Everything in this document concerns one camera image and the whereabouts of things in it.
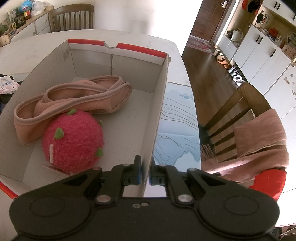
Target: cardboard box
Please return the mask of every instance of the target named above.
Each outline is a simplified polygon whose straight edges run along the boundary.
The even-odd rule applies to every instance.
[[[133,85],[126,105],[112,114],[94,115],[104,123],[104,156],[97,162],[103,171],[142,157],[142,184],[125,188],[125,196],[142,196],[167,81],[170,57],[167,53],[119,43],[109,47],[103,41],[69,39],[46,56],[26,77],[0,115],[0,181],[21,195],[67,177],[44,168],[41,139],[30,145],[19,143],[13,110],[21,101],[48,88],[101,75],[120,75]]]

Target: red cloth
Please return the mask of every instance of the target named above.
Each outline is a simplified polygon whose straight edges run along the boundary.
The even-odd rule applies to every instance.
[[[242,9],[247,10],[247,6],[248,6],[248,0],[243,0],[242,1]]]
[[[249,188],[271,196],[275,201],[281,195],[287,173],[278,169],[266,170],[255,176],[254,185]]]

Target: white cabinet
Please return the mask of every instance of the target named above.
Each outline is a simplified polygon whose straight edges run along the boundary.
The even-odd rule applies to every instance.
[[[222,37],[219,43],[219,48],[222,50],[228,60],[232,59],[237,50],[237,47],[225,35]]]
[[[246,34],[244,40],[240,44],[233,57],[238,67],[242,68],[262,36],[263,34],[258,29],[256,29],[254,26],[250,27],[248,33]]]
[[[48,14],[45,14],[42,17],[38,18],[37,20],[35,20],[34,23],[36,27],[36,32],[37,34],[39,34],[42,30],[49,26]]]
[[[38,35],[40,35],[40,34],[48,34],[48,33],[50,33],[50,26],[43,29]]]
[[[296,67],[289,66],[274,86],[264,95],[267,102],[276,110],[280,118],[283,118],[296,106],[296,96],[294,96],[292,92],[295,85]]]
[[[274,45],[267,51],[270,56],[267,58],[267,61],[260,68],[258,73],[250,81],[250,83],[263,95],[277,81],[279,76],[282,75],[291,63],[291,60],[278,46]]]
[[[282,16],[287,21],[296,25],[295,13],[281,0],[264,0],[262,3],[263,7],[270,9],[276,14]]]
[[[35,35],[36,35],[35,26],[34,26],[34,23],[31,23],[27,27],[25,27],[22,31],[20,31],[17,35],[15,35],[11,39],[11,42],[15,42],[15,41],[32,37]]]
[[[276,45],[267,36],[262,34],[260,39],[257,41],[257,45],[253,52],[241,68],[241,71],[244,73],[244,76],[249,82],[261,69],[266,60],[271,56],[275,46]]]

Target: jar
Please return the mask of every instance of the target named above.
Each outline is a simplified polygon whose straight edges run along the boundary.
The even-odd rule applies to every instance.
[[[26,6],[24,9],[24,17],[25,17],[25,20],[28,20],[31,18],[31,13],[30,13],[30,7],[29,6]]]

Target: table surface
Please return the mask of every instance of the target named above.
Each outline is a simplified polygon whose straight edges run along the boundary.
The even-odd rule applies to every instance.
[[[169,54],[168,82],[155,141],[156,164],[179,171],[200,168],[200,141],[192,89],[177,46],[157,37],[113,30],[72,30],[42,34],[0,48],[0,73],[23,80],[51,51],[67,39],[103,40],[110,47],[126,43]]]

